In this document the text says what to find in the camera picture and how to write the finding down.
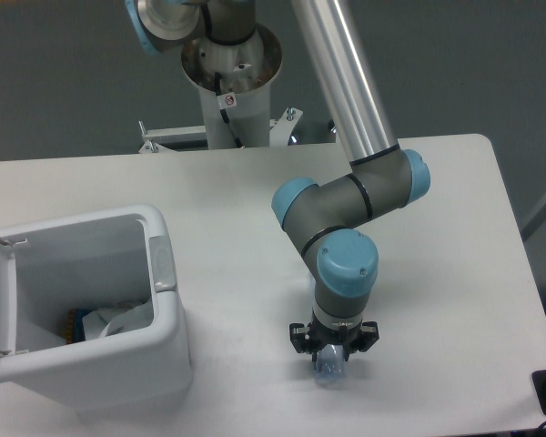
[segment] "blue joint cap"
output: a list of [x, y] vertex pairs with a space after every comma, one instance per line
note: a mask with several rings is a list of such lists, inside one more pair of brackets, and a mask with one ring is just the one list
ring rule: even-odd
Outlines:
[[412, 173], [412, 185], [410, 186], [410, 196], [407, 205], [418, 198], [422, 198], [430, 188], [429, 167], [422, 160], [422, 156], [414, 150], [404, 150], [404, 154], [409, 159], [410, 172]]
[[318, 186], [312, 178], [295, 178], [287, 181], [275, 192], [273, 200], [271, 201], [271, 207], [282, 228], [285, 216], [293, 201], [298, 198], [304, 189], [309, 188], [312, 185]]
[[374, 242], [354, 229], [329, 234], [318, 250], [318, 274], [324, 284], [344, 298], [370, 293], [379, 273]]
[[134, 25], [134, 29], [136, 29], [137, 39], [139, 39], [139, 44], [144, 47], [144, 50], [149, 55], [159, 55], [160, 52], [156, 50], [156, 48], [152, 45], [150, 40], [147, 38], [146, 31], [144, 30], [144, 27], [142, 27], [142, 24], [139, 22], [139, 16], [137, 15], [136, 10], [136, 1], [137, 0], [126, 0], [126, 8], [127, 12], [129, 13], [129, 17], [131, 18], [131, 23]]

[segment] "black cable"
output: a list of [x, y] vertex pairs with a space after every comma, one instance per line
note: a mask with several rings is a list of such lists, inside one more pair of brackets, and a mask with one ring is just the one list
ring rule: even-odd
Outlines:
[[[220, 79], [222, 78], [222, 75], [219, 72], [215, 73], [215, 94], [217, 95], [217, 98], [219, 96], [222, 96], [222, 90], [220, 89]], [[233, 136], [233, 140], [235, 141], [235, 144], [238, 148], [243, 148], [243, 143], [241, 142], [240, 138], [237, 135], [237, 132], [235, 132], [235, 129], [230, 124], [230, 118], [227, 114], [227, 109], [223, 107], [220, 109], [220, 116], [222, 117], [222, 121], [224, 121], [227, 126], [228, 130], [230, 130], [231, 135]]]
[[544, 429], [545, 426], [546, 426], [546, 421], [542, 422], [541, 425], [538, 428], [536, 428], [536, 432], [534, 433], [533, 437], [539, 437], [541, 435], [541, 431]]

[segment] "gray wall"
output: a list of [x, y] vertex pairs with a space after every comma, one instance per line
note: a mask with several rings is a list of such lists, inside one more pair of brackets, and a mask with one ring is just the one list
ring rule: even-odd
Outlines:
[[[546, 189], [546, 1], [352, 6], [397, 136], [487, 136], [521, 219]], [[258, 15], [284, 47], [272, 114], [327, 120], [289, 1], [260, 0]], [[138, 119], [202, 123], [179, 53], [146, 56], [123, 2], [0, 4], [0, 160], [135, 153]], [[527, 249], [546, 298], [546, 226]]]

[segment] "trash bin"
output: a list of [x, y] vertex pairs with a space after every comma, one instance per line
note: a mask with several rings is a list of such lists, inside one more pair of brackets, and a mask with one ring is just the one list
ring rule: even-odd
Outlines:
[[[145, 328], [66, 344], [73, 309], [151, 300]], [[147, 205], [0, 229], [0, 382], [77, 410], [183, 391], [184, 309], [161, 213]]]

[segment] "white table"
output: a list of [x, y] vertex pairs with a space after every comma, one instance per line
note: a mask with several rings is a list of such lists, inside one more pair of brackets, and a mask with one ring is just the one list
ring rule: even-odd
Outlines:
[[362, 227], [379, 279], [380, 340], [339, 390], [318, 387], [288, 340], [308, 321], [308, 273], [270, 200], [283, 182], [349, 172], [339, 146], [0, 163], [0, 227], [156, 205], [176, 256], [195, 379], [185, 399], [77, 416], [0, 385], [0, 435], [439, 436], [537, 426], [531, 373], [546, 320], [490, 142], [401, 141], [430, 193]]

